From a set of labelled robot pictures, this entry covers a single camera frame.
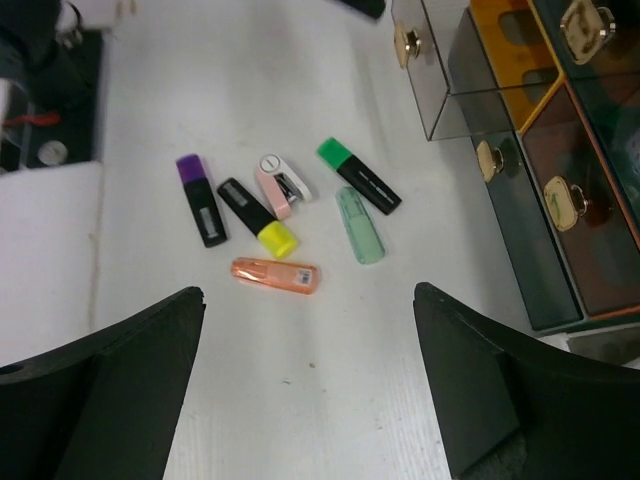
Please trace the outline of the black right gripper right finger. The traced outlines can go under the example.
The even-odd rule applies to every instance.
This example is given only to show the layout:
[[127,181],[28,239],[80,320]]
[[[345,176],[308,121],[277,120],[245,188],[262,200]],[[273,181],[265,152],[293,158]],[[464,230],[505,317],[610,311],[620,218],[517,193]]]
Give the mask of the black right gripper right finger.
[[545,344],[430,283],[413,308],[452,478],[638,478],[638,371]]

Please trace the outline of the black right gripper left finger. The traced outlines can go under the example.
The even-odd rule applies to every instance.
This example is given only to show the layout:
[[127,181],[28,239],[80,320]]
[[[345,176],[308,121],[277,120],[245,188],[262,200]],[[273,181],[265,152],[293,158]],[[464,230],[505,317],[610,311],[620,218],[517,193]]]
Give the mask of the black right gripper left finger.
[[4,479],[163,477],[204,321],[184,288],[1,369]]

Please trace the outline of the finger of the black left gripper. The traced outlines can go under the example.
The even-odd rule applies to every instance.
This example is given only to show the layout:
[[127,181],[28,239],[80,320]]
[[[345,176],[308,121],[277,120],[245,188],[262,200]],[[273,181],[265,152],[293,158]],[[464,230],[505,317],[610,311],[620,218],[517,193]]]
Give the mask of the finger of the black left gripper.
[[336,0],[336,2],[370,20],[380,20],[386,10],[385,0]]

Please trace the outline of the green cap black highlighter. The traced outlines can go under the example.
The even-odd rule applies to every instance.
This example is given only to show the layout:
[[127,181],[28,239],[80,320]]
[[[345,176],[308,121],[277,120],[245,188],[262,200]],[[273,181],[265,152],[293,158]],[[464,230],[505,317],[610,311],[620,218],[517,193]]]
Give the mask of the green cap black highlighter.
[[390,215],[401,204],[402,199],[336,138],[325,140],[316,152],[331,169],[383,214]]

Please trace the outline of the yellow cap black highlighter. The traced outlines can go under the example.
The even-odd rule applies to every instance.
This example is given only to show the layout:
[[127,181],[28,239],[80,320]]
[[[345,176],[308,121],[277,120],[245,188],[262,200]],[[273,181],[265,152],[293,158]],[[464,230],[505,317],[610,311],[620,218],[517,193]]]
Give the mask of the yellow cap black highlighter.
[[238,180],[223,181],[217,193],[274,258],[284,259],[298,247],[294,234]]

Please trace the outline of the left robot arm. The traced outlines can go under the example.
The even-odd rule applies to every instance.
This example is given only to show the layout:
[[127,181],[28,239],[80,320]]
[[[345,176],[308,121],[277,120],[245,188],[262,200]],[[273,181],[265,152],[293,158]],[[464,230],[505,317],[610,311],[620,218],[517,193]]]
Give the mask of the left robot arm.
[[[102,30],[86,28],[77,4],[75,23],[62,30],[62,1],[1,4],[1,77],[23,90],[42,114],[87,123],[98,101]],[[287,10],[280,1],[148,1],[142,22],[172,59],[202,46],[208,54],[228,46],[253,50],[284,36]]]

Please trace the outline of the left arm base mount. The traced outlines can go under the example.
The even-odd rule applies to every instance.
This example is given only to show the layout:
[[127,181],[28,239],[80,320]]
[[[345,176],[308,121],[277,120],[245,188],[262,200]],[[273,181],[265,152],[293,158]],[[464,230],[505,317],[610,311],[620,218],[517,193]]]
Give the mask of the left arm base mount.
[[80,44],[59,45],[35,95],[7,86],[1,107],[3,174],[99,159],[105,34],[89,29],[81,33]]

